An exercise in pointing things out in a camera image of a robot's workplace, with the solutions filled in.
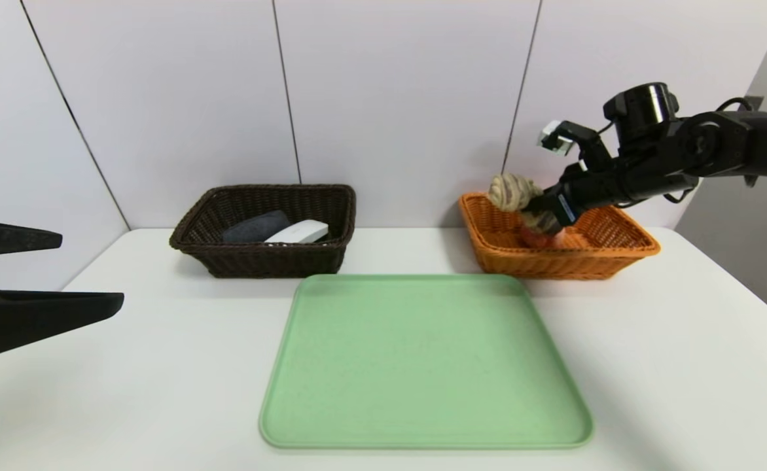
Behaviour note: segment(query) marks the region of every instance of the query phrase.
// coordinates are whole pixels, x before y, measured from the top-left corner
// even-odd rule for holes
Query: green tray
[[[506,275],[314,275],[264,397],[276,447],[577,447],[593,421]]]

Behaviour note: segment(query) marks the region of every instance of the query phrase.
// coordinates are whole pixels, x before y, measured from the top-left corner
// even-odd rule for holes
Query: plush toy
[[[520,215],[520,236],[528,247],[560,247],[563,228],[554,215],[549,212],[533,213],[522,210],[530,200],[541,194],[543,190],[532,180],[513,173],[500,173],[491,180],[488,199],[500,211],[517,212]]]

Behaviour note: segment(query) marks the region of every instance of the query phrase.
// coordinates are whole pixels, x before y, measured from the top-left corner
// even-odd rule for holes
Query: panel seam
[[[124,212],[122,211],[121,206],[119,206],[119,202],[116,200],[116,197],[113,194],[113,190],[111,190],[111,185],[108,184],[107,179],[105,178],[105,174],[102,173],[101,167],[99,167],[99,163],[96,161],[96,156],[93,155],[93,151],[90,149],[90,144],[87,143],[87,137],[84,136],[84,132],[81,131],[81,126],[78,125],[78,120],[75,118],[75,113],[73,113],[72,107],[69,106],[69,101],[67,101],[66,95],[63,93],[63,88],[61,88],[61,84],[58,82],[58,78],[55,75],[55,70],[52,68],[52,64],[49,62],[49,57],[46,57],[46,51],[43,50],[43,44],[40,42],[39,36],[37,36],[37,30],[34,29],[34,23],[31,23],[31,17],[28,15],[28,10],[26,9],[24,0],[20,0],[20,6],[22,7],[22,12],[24,12],[26,20],[28,21],[28,27],[31,29],[31,34],[34,35],[34,40],[37,42],[37,48],[39,48],[40,54],[42,54],[43,60],[46,62],[46,66],[49,68],[49,74],[52,75],[52,80],[55,82],[55,86],[58,89],[58,93],[61,95],[61,99],[63,99],[63,104],[66,106],[67,111],[69,111],[69,117],[71,117],[73,123],[75,123],[75,129],[78,131],[78,135],[81,136],[81,141],[84,143],[84,147],[86,147],[87,153],[90,155],[90,159],[93,161],[93,164],[96,165],[96,171],[99,173],[101,181],[105,184],[107,193],[111,196],[113,205],[115,205],[116,210],[119,211],[119,215],[122,218],[122,221],[124,221],[124,225],[127,226],[127,230],[132,230],[130,224],[127,222],[127,218],[124,217]]]
[[[535,13],[535,24],[532,27],[532,39],[529,42],[529,50],[526,53],[526,65],[524,65],[524,76],[520,79],[520,90],[518,90],[518,103],[514,106],[514,115],[512,116],[512,128],[508,132],[508,141],[506,142],[506,153],[503,155],[503,167],[500,168],[500,173],[506,172],[506,161],[508,160],[508,152],[512,148],[512,137],[514,136],[514,125],[518,121],[518,111],[520,110],[520,100],[524,97],[524,84],[526,84],[526,75],[529,71],[529,63],[532,61],[532,50],[535,45],[535,34],[538,32],[538,23],[540,21],[541,7],[543,6],[543,0],[538,2],[538,12]]]
[[[279,62],[281,62],[281,76],[285,81],[285,99],[287,99],[287,116],[291,121],[291,139],[293,140],[293,155],[296,158],[296,176],[302,184],[302,167],[299,165],[299,149],[296,146],[296,128],[293,126],[293,111],[291,110],[291,91],[287,86],[287,72],[285,71],[285,55],[281,48],[281,35],[279,35],[279,14],[276,12],[276,0],[271,0],[273,5],[273,22],[276,24],[276,43],[279,45]]]

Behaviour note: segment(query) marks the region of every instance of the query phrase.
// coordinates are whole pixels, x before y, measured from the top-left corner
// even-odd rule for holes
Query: orange wicker basket
[[[464,194],[459,208],[471,233],[476,260],[487,273],[604,280],[660,251],[652,236],[612,206],[587,211],[574,226],[564,229],[562,247],[546,249],[525,247],[519,215],[495,208],[485,193]]]

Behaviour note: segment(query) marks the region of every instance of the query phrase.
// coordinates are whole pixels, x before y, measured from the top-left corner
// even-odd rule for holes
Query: dark brown wicker basket
[[[292,223],[318,220],[329,234],[312,244],[229,244],[229,227],[281,209]],[[200,260],[218,278],[303,278],[336,273],[354,232],[348,185],[235,185],[212,188],[171,234],[171,247]]]

